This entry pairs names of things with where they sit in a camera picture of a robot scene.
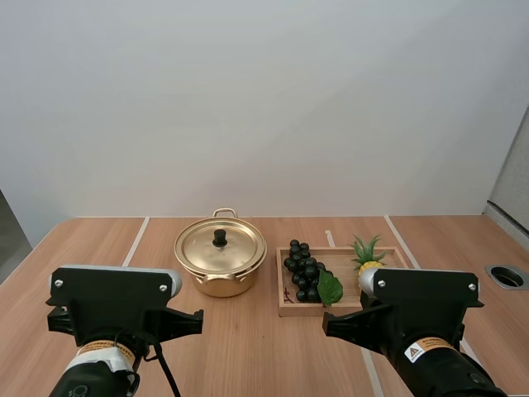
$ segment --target grape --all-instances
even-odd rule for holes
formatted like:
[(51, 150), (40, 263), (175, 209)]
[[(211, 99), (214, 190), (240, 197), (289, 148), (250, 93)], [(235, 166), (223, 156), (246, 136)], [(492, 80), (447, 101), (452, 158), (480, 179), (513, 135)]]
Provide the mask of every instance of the grape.
[(294, 273), (294, 275), (292, 276), (292, 282), (295, 285), (298, 285), (300, 279), (301, 279), (301, 274), (299, 272)]
[(317, 289), (315, 288), (309, 288), (307, 291), (307, 300), (309, 302), (317, 302), (320, 298), (320, 294), (317, 292)]
[(298, 271), (298, 264), (294, 261), (290, 261), (287, 265), (287, 269), (292, 271), (293, 273)]
[(291, 258), (292, 258), (292, 256), (298, 254), (299, 252), (301, 252), (301, 250), (299, 249), (298, 246), (291, 246), (291, 247), (290, 247), (290, 252), (289, 252), (289, 254), (290, 254), (290, 257), (291, 257)]
[(318, 270), (314, 266), (309, 266), (308, 268), (306, 268), (304, 273), (305, 273), (305, 277), (307, 277), (310, 280), (315, 279), (319, 274)]
[(308, 289), (309, 286), (310, 286), (310, 283), (307, 280), (305, 280), (303, 277), (299, 279), (298, 287), (301, 291)]
[(307, 258), (305, 260), (305, 263), (307, 263), (307, 266), (314, 266), (316, 267), (316, 260), (314, 258)]
[(299, 290), (296, 293), (296, 299), (300, 302), (305, 302), (307, 300), (307, 294), (305, 293), (305, 291)]

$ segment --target white wall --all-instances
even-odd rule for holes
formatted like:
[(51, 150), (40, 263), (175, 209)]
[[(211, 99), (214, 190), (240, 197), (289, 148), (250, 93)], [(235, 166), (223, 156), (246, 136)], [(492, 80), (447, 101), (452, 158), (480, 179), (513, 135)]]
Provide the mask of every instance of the white wall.
[(5, 0), (0, 189), (77, 216), (479, 213), (529, 2)]

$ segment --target white line on table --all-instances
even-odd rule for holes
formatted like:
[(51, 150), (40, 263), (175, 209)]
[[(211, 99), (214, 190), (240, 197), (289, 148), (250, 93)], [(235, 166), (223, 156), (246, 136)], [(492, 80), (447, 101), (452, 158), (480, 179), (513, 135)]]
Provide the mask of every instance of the white line on table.
[[(415, 256), (413, 256), (412, 252), (407, 247), (406, 242), (404, 241), (404, 239), (402, 238), (402, 236), (398, 232), (398, 230), (395, 227), (395, 225), (393, 225), (393, 222), (389, 218), (389, 215), (384, 215), (384, 219), (386, 220), (386, 223), (388, 224), (389, 228), (393, 232), (395, 238), (397, 238), (397, 240), (400, 243), (401, 247), (404, 249), (404, 252), (406, 252), (406, 255), (409, 258), (409, 260), (412, 262), (413, 267), (415, 267), (416, 269), (421, 269), (421, 267), (419, 266), (419, 262), (417, 262), (417, 260), (415, 259)], [(476, 361), (478, 364), (483, 366), (481, 364), (481, 361), (475, 355), (474, 350), (472, 350), (472, 347), (470, 347), (469, 343), (466, 341), (465, 338), (463, 338), (463, 340), (461, 340), (461, 346), (463, 347), (463, 350), (465, 350), (466, 354), (468, 354), (470, 357), (472, 357), (474, 359), (474, 361)]]
[(122, 267), (128, 267), (129, 263), (131, 263), (132, 257), (134, 256), (134, 253), (136, 252), (136, 248), (140, 244), (140, 240), (143, 236), (144, 231), (147, 228), (147, 224), (149, 224), (150, 217), (145, 217), (143, 220), (143, 223), (141, 224), (140, 230), (138, 230), (138, 234), (136, 235), (136, 239), (132, 243), (131, 249), (129, 250), (129, 253), (126, 254), (126, 258), (123, 261)]
[[(332, 233), (330, 230), (326, 230), (327, 240), (329, 241), (329, 246), (335, 247), (334, 238), (332, 238)], [(362, 351), (362, 357), (364, 358), (365, 368), (369, 374), (369, 379), (371, 380), (371, 387), (373, 387), (374, 397), (384, 397), (384, 392), (382, 391), (382, 385), (380, 384), (379, 374), (377, 369), (374, 367), (373, 357), (371, 352), (363, 347), (360, 348)]]

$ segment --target pineapple leaves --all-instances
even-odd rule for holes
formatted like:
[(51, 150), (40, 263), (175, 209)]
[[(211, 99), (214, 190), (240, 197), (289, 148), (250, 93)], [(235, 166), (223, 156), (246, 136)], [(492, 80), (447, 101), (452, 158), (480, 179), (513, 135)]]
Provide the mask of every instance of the pineapple leaves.
[(380, 241), (380, 235), (373, 237), (367, 245), (360, 237), (355, 235), (355, 238), (356, 241), (353, 243), (352, 247), (355, 248), (357, 258), (353, 259), (353, 261), (363, 265), (364, 263), (371, 261), (380, 262), (386, 256), (385, 251), (378, 255), (374, 254), (374, 246)]
[(361, 239), (360, 237), (356, 236), (356, 235), (355, 235), (355, 239), (356, 239), (355, 244), (360, 243), (360, 245), (362, 246), (362, 251), (363, 251), (363, 252), (366, 252), (367, 250), (366, 250), (365, 244), (364, 244), (364, 242), (362, 241), (362, 239)]
[(382, 252), (380, 255), (374, 256), (373, 259), (375, 262), (380, 262), (386, 256), (386, 251)]
[(374, 237), (373, 240), (371, 240), (371, 242), (369, 243), (369, 246), (368, 246), (368, 252), (373, 254), (373, 250), (374, 250), (374, 245), (380, 241), (380, 235), (377, 235)]
[(360, 248), (360, 246), (358, 245), (358, 242), (355, 242), (355, 243), (353, 244), (353, 248), (355, 248), (356, 255), (357, 255), (358, 257), (364, 255), (364, 250), (363, 250), (362, 248)]

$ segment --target black cable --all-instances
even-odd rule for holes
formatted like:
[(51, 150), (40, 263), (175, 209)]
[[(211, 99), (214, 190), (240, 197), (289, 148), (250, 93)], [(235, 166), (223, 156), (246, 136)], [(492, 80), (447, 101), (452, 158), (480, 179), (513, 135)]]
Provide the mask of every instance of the black cable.
[(146, 361), (153, 361), (155, 359), (158, 359), (162, 367), (162, 370), (165, 373), (165, 377), (167, 378), (167, 381), (169, 382), (169, 385), (171, 386), (171, 390), (173, 391), (174, 397), (181, 397), (179, 388), (176, 385), (176, 381), (174, 380), (173, 374), (171, 373), (171, 370), (169, 369), (169, 366), (167, 365), (167, 361), (165, 360), (164, 353), (162, 352), (162, 345), (160, 345), (160, 342), (158, 341), (158, 339), (147, 332), (132, 332), (131, 334), (149, 343), (150, 345), (152, 345), (152, 347), (155, 349), (156, 355)]
[(487, 200), (487, 204), (494, 208), (496, 211), (501, 213), (510, 223), (516, 226), (521, 232), (525, 233), (529, 237), (529, 230), (527, 230), (519, 221), (509, 215), (503, 208), (497, 205), (494, 201)]

